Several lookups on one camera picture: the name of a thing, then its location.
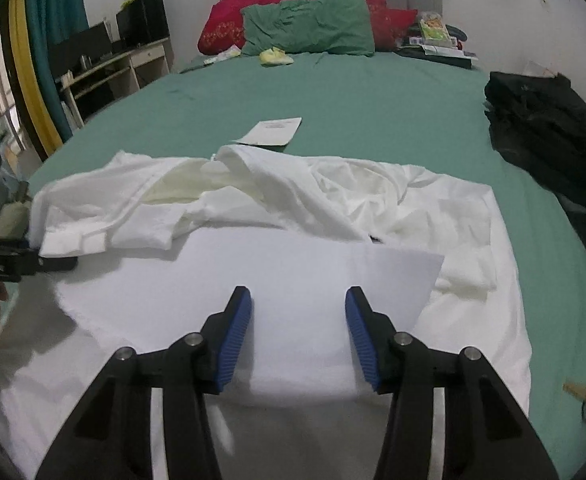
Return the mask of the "large white garment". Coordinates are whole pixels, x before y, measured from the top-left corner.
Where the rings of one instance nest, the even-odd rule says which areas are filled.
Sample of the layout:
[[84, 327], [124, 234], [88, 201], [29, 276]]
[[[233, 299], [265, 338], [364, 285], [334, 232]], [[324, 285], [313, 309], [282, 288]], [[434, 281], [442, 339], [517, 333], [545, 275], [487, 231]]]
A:
[[527, 406], [517, 264], [483, 184], [230, 145], [212, 158], [120, 152], [36, 194], [30, 242], [75, 270], [25, 278], [0, 330], [0, 442], [34, 478], [113, 352], [166, 348], [236, 286], [254, 312], [208, 402], [229, 479], [366, 479], [386, 402], [363, 380], [346, 290], [430, 347], [475, 346]]

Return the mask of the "yellow curtain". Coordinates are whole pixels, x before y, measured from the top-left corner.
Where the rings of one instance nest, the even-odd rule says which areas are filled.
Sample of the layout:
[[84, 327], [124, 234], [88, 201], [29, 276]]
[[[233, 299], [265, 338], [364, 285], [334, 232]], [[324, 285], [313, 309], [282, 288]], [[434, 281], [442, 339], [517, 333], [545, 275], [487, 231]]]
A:
[[8, 50], [13, 62], [13, 96], [30, 144], [44, 162], [63, 141], [46, 107], [31, 55], [26, 0], [8, 0]]

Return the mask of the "white wooden desk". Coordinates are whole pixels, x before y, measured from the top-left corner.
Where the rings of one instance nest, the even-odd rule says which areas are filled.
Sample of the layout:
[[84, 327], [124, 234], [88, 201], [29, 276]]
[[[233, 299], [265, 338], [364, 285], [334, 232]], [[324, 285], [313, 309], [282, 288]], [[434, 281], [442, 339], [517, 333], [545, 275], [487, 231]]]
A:
[[[71, 70], [60, 78], [60, 93], [78, 128], [104, 107], [132, 96], [152, 82], [167, 76], [174, 62], [169, 37], [159, 39], [133, 50], [118, 53], [94, 64], [78, 75]], [[95, 112], [88, 113], [86, 99], [108, 88], [112, 97]]]

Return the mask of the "white paper tag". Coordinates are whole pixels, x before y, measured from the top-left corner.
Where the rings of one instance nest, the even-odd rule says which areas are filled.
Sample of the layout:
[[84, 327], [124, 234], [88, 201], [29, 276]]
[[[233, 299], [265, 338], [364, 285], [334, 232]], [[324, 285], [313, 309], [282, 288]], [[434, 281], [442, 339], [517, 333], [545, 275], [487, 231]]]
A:
[[263, 120], [233, 143], [253, 146], [285, 146], [293, 140], [302, 124], [301, 117]]

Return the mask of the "black computer monitor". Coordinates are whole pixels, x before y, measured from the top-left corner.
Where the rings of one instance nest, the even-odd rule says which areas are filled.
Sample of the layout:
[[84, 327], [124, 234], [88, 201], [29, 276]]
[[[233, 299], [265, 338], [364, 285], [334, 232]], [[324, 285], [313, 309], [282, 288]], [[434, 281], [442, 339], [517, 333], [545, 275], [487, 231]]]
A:
[[86, 56], [91, 62], [112, 52], [112, 43], [104, 23], [99, 23], [70, 38], [54, 44], [49, 49], [49, 66], [54, 79], [61, 78], [80, 65]]

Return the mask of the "green bed sheet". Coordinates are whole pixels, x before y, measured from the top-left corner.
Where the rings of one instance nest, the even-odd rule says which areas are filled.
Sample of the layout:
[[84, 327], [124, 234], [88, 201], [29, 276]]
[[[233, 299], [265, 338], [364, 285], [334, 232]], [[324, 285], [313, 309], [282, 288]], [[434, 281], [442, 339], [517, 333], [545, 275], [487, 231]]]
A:
[[494, 190], [520, 274], [532, 343], [532, 424], [558, 474], [586, 460], [586, 424], [566, 380], [586, 382], [586, 250], [556, 198], [492, 148], [480, 70], [402, 58], [235, 58], [171, 74], [94, 116], [32, 176], [33, 188], [103, 166], [118, 151], [202, 156], [256, 122], [297, 117], [293, 155], [422, 166]]

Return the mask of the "teal curtain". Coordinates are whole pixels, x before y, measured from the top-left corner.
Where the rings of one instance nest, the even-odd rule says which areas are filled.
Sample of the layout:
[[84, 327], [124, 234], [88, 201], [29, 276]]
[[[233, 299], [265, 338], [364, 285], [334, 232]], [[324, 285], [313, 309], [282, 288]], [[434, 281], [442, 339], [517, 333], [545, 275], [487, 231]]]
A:
[[49, 62], [51, 49], [88, 28], [84, 0], [25, 0], [31, 59], [34, 63], [40, 94], [62, 142], [72, 136], [72, 129], [58, 96], [55, 76]]

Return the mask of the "black garment pile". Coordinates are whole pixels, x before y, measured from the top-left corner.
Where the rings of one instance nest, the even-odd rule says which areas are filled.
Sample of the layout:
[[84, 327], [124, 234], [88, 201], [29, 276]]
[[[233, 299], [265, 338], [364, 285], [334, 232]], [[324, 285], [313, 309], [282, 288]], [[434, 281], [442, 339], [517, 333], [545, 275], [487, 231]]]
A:
[[494, 150], [586, 207], [586, 102], [570, 80], [492, 72], [485, 98]]

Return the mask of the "white papers near pillow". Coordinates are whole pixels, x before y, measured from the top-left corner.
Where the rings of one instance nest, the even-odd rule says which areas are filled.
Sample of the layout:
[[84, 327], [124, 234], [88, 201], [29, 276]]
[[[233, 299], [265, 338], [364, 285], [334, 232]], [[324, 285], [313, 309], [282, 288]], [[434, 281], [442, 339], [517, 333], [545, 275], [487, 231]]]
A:
[[232, 58], [238, 58], [241, 54], [242, 54], [242, 50], [238, 46], [236, 46], [235, 44], [232, 44], [232, 46], [230, 48], [227, 48], [227, 50], [224, 50], [224, 51], [212, 56], [211, 58], [205, 58], [204, 65], [209, 66], [209, 65], [224, 62], [227, 60], [232, 60]]

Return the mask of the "black speaker box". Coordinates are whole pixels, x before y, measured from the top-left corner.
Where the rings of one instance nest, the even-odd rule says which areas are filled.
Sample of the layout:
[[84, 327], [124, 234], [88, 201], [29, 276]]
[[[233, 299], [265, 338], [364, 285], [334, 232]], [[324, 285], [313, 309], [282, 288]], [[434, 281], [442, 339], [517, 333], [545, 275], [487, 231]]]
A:
[[170, 36], [164, 0], [131, 0], [116, 14], [116, 22], [126, 49]]

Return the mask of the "small yellow cloth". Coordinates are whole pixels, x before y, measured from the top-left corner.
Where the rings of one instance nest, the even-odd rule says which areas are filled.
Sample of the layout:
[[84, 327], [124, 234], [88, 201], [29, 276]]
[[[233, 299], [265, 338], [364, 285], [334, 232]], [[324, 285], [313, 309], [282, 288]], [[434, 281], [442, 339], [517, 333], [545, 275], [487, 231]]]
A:
[[287, 66], [294, 63], [294, 58], [279, 48], [263, 50], [258, 58], [260, 64], [265, 67]]

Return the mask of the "bedside clutter books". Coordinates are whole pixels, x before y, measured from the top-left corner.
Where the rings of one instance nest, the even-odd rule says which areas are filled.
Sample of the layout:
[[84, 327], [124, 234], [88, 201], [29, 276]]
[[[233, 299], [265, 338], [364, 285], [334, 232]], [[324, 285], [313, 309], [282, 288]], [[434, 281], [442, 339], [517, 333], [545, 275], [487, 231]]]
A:
[[404, 36], [396, 40], [396, 52], [404, 58], [415, 58], [471, 70], [478, 60], [465, 50], [468, 35], [448, 25], [436, 12], [419, 12]]

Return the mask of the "red pillow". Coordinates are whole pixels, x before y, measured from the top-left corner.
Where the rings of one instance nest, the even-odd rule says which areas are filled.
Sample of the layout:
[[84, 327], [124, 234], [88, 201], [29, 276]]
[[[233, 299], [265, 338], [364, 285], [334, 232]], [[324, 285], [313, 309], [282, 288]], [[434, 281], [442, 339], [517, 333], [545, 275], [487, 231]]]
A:
[[[197, 49], [204, 55], [213, 55], [232, 46], [242, 48], [245, 44], [241, 11], [253, 4], [279, 3], [284, 0], [220, 0], [212, 6], [204, 25]], [[418, 18], [418, 9], [394, 9], [387, 0], [366, 0], [370, 11], [371, 28], [375, 50], [393, 51], [396, 41], [404, 38]]]

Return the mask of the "green pillow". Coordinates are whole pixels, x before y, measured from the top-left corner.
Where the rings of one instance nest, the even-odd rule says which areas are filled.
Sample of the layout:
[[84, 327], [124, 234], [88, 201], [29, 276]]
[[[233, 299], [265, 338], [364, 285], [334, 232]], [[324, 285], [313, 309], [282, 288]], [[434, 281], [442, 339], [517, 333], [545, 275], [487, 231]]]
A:
[[375, 52], [366, 0], [282, 0], [242, 10], [242, 52], [270, 48], [286, 53], [371, 56]]

